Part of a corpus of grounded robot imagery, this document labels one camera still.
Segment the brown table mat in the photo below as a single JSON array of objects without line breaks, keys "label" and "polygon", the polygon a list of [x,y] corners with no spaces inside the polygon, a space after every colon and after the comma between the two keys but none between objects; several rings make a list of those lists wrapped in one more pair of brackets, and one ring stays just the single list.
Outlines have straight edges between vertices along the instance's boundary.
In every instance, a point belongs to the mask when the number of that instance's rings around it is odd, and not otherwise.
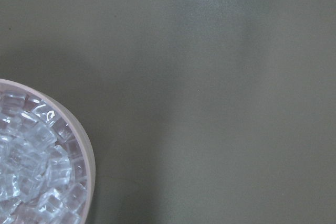
[{"label": "brown table mat", "polygon": [[335,0],[1,0],[1,77],[85,128],[87,223],[335,223]]}]

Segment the pile of clear ice cubes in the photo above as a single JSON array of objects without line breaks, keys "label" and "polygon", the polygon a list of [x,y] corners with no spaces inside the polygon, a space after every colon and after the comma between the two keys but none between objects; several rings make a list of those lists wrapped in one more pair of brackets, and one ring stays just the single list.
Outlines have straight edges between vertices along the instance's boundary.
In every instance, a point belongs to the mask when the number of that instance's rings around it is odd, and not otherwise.
[{"label": "pile of clear ice cubes", "polygon": [[81,223],[87,173],[68,123],[34,95],[1,92],[1,223]]}]

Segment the pink plastic bowl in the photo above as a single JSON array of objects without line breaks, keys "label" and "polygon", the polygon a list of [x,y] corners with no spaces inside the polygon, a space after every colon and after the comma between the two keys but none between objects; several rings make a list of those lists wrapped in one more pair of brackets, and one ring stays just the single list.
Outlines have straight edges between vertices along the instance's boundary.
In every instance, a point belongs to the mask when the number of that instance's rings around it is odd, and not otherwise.
[{"label": "pink plastic bowl", "polygon": [[96,183],[96,162],[95,162],[95,155],[93,152],[93,148],[87,135],[85,129],[78,121],[78,119],[61,103],[54,100],[53,98],[49,97],[48,95],[35,90],[31,87],[28,87],[24,84],[17,83],[14,81],[1,79],[1,90],[13,90],[13,91],[21,91],[28,94],[35,95],[42,100],[46,101],[48,105],[54,108],[54,110],[61,115],[63,119],[68,123],[69,127],[71,128],[78,144],[81,149],[83,160],[85,162],[85,169],[87,174],[87,198],[81,213],[81,223],[85,223],[88,218],[88,214],[90,211],[94,188]]}]

